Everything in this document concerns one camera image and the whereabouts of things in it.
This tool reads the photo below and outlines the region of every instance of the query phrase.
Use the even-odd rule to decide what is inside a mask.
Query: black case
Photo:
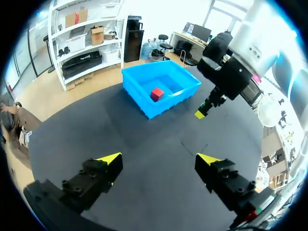
[[[101,63],[102,56],[98,51],[82,54],[62,65],[63,77],[68,79]]]
[[[178,56],[180,56],[181,54],[181,51],[182,50],[185,50],[186,51],[186,56],[188,55],[189,51],[191,50],[192,48],[192,44],[187,42],[187,41],[178,41],[175,49],[174,49],[174,53],[177,54]]]

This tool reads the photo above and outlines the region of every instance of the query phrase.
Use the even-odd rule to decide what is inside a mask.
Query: red cube
[[[159,100],[161,100],[163,98],[164,95],[164,91],[159,89],[159,88],[155,88],[152,92],[151,92],[151,99],[154,102],[157,102]]]

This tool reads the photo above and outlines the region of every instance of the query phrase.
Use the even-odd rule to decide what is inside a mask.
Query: person
[[[40,125],[41,121],[29,111],[20,107],[20,103],[13,106],[7,106],[8,102],[0,99],[0,124],[2,135],[8,142],[9,148],[13,155],[19,159],[26,167],[31,169],[29,161],[28,148],[22,146],[19,142],[19,135],[22,126],[26,131],[33,131]]]
[[[213,60],[217,64],[220,64],[223,60],[223,56],[227,53],[228,45],[232,39],[233,37],[228,30],[223,33],[219,33],[204,49],[203,56]]]

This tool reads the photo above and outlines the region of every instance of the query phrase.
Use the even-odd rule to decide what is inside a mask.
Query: stool
[[[159,35],[158,36],[158,39],[159,40],[162,40],[163,43],[161,43],[159,46],[163,49],[165,49],[165,52],[164,52],[164,60],[170,60],[168,57],[166,57],[166,50],[171,50],[173,49],[173,47],[167,43],[165,43],[165,40],[167,40],[169,37],[167,35]]]
[[[184,62],[184,67],[186,67],[186,66],[197,66],[199,62],[192,58],[192,54],[188,53],[188,56],[190,58],[186,58],[186,51],[185,50],[181,51],[180,60],[182,62]]]

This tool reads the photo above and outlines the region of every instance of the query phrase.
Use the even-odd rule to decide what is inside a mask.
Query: water bottle
[[[154,41],[153,41],[153,46],[154,48],[153,49],[159,49],[159,42],[156,41],[156,38],[154,38]]]
[[[150,59],[150,54],[153,50],[153,46],[151,44],[151,40],[148,39],[148,42],[144,43],[141,48],[141,58],[142,59]]]

